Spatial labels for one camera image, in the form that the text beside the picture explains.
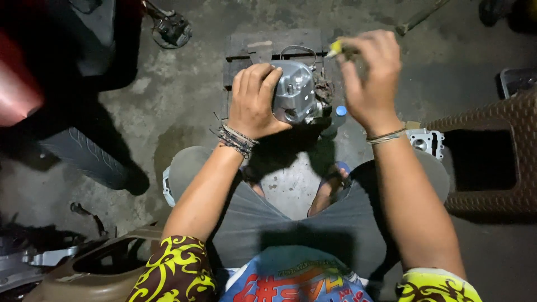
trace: red object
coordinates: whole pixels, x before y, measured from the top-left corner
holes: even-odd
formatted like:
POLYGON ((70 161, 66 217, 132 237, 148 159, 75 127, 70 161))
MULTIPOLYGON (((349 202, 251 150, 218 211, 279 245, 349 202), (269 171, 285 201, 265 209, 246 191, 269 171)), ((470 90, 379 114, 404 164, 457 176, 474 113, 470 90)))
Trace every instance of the red object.
POLYGON ((30 71, 24 54, 0 30, 0 126, 20 122, 43 106, 44 96, 30 71))

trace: foot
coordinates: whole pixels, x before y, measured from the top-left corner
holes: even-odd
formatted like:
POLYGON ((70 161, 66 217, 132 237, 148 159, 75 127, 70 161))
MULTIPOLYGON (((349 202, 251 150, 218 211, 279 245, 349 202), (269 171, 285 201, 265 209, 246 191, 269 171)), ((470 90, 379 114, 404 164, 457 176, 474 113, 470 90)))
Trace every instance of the foot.
POLYGON ((334 164, 330 167, 327 172, 327 175, 334 175, 330 179, 326 179, 326 182, 319 187, 317 195, 313 199, 311 207, 308 210, 308 217, 314 216, 332 203, 334 203, 334 196, 343 189, 345 180, 349 177, 349 172, 345 168, 338 169, 338 166, 334 164), (338 172, 341 177, 334 175, 335 172, 338 172))
POLYGON ((252 169, 248 166, 241 167, 241 172, 242 172, 242 179, 244 180, 244 182, 247 183, 257 195, 261 197, 265 197, 265 192, 263 192, 263 187, 261 186, 261 182, 256 183, 251 180, 253 179, 252 169))

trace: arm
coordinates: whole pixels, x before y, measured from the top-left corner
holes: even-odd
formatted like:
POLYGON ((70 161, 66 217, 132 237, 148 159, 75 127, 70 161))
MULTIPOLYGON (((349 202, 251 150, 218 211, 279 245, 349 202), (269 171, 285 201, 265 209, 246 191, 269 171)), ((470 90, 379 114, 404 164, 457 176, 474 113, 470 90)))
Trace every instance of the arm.
MULTIPOLYGON (((228 126, 258 139, 285 129, 289 124, 272 114, 272 96, 282 71, 268 63, 241 70, 233 81, 233 101, 228 126)), ((222 213, 231 183, 244 157, 219 143, 171 211, 162 239, 173 235, 206 241, 222 213)))
MULTIPOLYGON (((360 50, 369 65, 362 82, 354 63, 338 60, 349 113, 374 137, 401 129, 394 98, 401 63, 393 32, 364 33, 343 43, 360 50)), ((388 227, 406 269, 445 269, 465 278, 451 219, 406 137, 373 146, 388 227)))

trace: blue bottle cap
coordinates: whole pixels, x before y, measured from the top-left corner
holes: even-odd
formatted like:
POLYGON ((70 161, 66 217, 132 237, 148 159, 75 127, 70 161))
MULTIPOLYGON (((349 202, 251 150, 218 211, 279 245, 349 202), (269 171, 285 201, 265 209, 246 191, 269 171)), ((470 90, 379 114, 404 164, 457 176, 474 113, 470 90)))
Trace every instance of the blue bottle cap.
POLYGON ((336 115, 342 117, 347 114, 347 108, 345 106, 337 106, 336 115))

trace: yellow and brown pattern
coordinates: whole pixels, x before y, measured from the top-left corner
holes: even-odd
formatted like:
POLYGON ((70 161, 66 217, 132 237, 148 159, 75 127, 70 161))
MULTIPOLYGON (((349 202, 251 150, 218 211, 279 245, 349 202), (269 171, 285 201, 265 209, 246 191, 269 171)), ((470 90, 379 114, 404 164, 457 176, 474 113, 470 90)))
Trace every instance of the yellow and brown pattern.
POLYGON ((204 243, 172 236, 151 256, 127 301, 209 301, 215 289, 204 243))
POLYGON ((403 275, 403 280, 397 285, 401 292, 398 302, 482 302, 468 282, 447 275, 443 270, 439 271, 447 274, 419 270, 403 275))

